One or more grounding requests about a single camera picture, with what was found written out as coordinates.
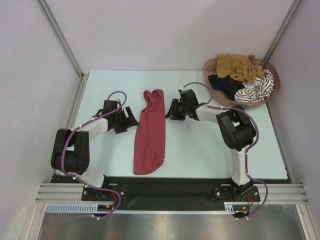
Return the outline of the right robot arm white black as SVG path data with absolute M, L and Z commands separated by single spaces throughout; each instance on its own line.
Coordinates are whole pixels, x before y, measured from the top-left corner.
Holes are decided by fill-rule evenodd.
M 189 117 L 219 126 L 222 139 L 231 151 L 231 196 L 242 201 L 253 187 L 249 177 L 249 149 L 257 136 L 257 130 L 241 106 L 216 107 L 199 103 L 193 90 L 179 90 L 180 98 L 171 102 L 166 118 L 183 121 Z

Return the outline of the red tank top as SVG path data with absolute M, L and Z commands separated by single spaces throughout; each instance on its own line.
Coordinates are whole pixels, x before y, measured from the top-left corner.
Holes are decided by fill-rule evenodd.
M 149 175 L 165 161 L 166 118 L 165 97 L 161 89 L 145 90 L 146 107 L 140 113 L 134 139 L 133 173 Z

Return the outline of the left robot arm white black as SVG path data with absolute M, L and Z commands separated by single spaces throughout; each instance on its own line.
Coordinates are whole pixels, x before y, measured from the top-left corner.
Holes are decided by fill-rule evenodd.
M 115 134 L 127 132 L 139 123 L 129 106 L 123 108 L 118 100 L 105 100 L 91 120 L 74 128 L 57 131 L 51 167 L 84 184 L 83 193 L 92 193 L 100 200 L 110 195 L 121 200 L 120 192 L 106 184 L 106 176 L 90 164 L 90 142 L 114 130 Z

